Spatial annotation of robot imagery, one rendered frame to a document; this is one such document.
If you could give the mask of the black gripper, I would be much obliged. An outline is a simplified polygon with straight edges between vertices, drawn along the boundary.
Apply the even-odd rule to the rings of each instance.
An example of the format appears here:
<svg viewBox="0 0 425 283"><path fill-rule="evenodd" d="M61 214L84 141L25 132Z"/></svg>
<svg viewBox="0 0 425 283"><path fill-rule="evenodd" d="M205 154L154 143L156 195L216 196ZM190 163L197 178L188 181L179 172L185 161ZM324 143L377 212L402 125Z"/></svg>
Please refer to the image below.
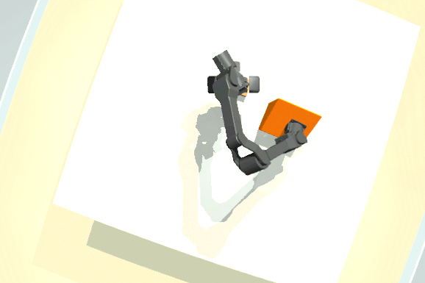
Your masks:
<svg viewBox="0 0 425 283"><path fill-rule="evenodd" d="M248 77L245 76L245 85L247 88L249 87L249 93L259 93L260 92L260 76L249 76L249 82ZM213 92L213 83L214 83L215 76L208 76L207 77L207 92L208 93L214 93Z"/></svg>

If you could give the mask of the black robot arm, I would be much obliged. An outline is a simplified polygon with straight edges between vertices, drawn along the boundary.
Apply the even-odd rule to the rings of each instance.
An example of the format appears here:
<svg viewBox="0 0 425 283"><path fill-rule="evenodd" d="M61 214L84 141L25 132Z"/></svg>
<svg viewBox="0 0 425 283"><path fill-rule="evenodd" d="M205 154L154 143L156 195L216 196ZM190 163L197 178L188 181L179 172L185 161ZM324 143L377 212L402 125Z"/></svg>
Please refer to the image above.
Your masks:
<svg viewBox="0 0 425 283"><path fill-rule="evenodd" d="M245 93L244 75L240 72L240 62L234 61L227 50L212 59L220 73L215 76L212 89L215 97L220 101L226 130L226 145L232 152L232 159L236 166L246 176L265 170L271 160L281 154L286 154L301 148L307 143L304 136L306 125L291 119L284 128L284 135L274 139L274 146L261 149L255 142L249 140L243 133L237 98ZM292 121L293 120L293 121ZM240 157L238 148L243 146L253 153Z"/></svg>

